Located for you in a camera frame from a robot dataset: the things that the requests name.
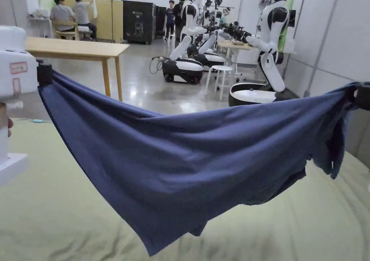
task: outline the robot mobile base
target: robot mobile base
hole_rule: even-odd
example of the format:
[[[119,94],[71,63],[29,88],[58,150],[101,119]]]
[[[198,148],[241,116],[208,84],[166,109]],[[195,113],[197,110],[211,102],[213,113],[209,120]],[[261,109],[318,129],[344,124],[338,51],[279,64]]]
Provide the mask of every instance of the robot mobile base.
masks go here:
[[[291,100],[299,98],[292,91],[285,89],[283,92],[275,92],[272,88],[267,91],[260,91],[265,85],[255,83],[235,84],[229,94],[229,106],[252,105],[271,103],[275,101]]]
[[[192,59],[166,59],[162,66],[163,76],[166,82],[187,82],[193,85],[199,84],[203,77],[203,65]]]

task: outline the man standing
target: man standing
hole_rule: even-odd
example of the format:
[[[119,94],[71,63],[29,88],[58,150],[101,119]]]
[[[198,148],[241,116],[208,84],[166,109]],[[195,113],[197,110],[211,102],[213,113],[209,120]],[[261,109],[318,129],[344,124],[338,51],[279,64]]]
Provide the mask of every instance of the man standing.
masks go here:
[[[185,0],[180,0],[178,4],[176,4],[173,8],[173,15],[175,16],[175,26],[176,26],[176,42],[175,47],[180,44],[181,39],[181,32],[184,27],[184,21],[181,17],[181,10],[184,5]]]
[[[72,10],[75,12],[77,17],[77,23],[79,26],[87,26],[92,31],[91,38],[96,41],[97,28],[95,24],[90,23],[89,14],[87,13],[87,8],[93,7],[93,1],[84,3],[82,0],[76,0],[76,4],[73,6]]]
[[[165,19],[165,27],[167,28],[166,31],[166,38],[165,41],[168,41],[169,32],[171,31],[171,40],[173,31],[175,29],[175,17],[173,16],[173,6],[175,5],[175,2],[173,0],[169,1],[169,8],[166,11],[166,19]]]
[[[65,6],[64,0],[54,0],[56,6],[51,9],[50,20],[57,20],[61,22],[74,21],[76,22],[76,16],[68,6]],[[56,26],[60,32],[74,32],[75,28],[71,25],[60,25]]]

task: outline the red label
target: red label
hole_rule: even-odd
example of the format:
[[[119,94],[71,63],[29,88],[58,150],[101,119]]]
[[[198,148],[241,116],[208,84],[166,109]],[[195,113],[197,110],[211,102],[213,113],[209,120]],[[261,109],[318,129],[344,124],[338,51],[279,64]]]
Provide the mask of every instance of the red label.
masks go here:
[[[19,80],[19,78],[14,78],[13,79],[13,94],[14,95],[19,95],[21,93],[22,93],[21,81]]]
[[[12,63],[10,64],[11,74],[26,73],[28,72],[28,66],[26,62]]]

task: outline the small table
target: small table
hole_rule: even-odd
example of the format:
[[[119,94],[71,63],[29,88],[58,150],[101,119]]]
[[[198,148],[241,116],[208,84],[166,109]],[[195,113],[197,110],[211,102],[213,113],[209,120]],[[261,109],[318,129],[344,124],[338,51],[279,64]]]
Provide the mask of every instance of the small table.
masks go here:
[[[27,37],[26,39],[26,51],[30,52],[34,57],[102,62],[104,86],[107,96],[111,96],[108,59],[114,58],[120,101],[122,101],[122,85],[119,56],[128,47],[129,45],[127,44],[94,43],[34,37]]]
[[[253,50],[255,49],[255,47],[252,47],[248,44],[236,45],[233,44],[231,41],[220,41],[218,42],[218,46],[226,47],[228,49],[225,65],[232,67],[232,72],[230,75],[230,81],[232,86],[235,82],[237,57],[239,55],[240,50]]]

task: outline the t-shirt sleeve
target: t-shirt sleeve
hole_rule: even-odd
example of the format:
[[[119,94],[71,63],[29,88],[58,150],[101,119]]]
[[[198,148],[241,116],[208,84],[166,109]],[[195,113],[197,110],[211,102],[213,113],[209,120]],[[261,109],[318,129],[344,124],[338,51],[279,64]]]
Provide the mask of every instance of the t-shirt sleeve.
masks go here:
[[[50,19],[55,19],[55,9],[54,8],[51,9]]]
[[[75,16],[75,13],[72,11],[72,9],[70,7],[68,7],[68,14],[70,16]]]

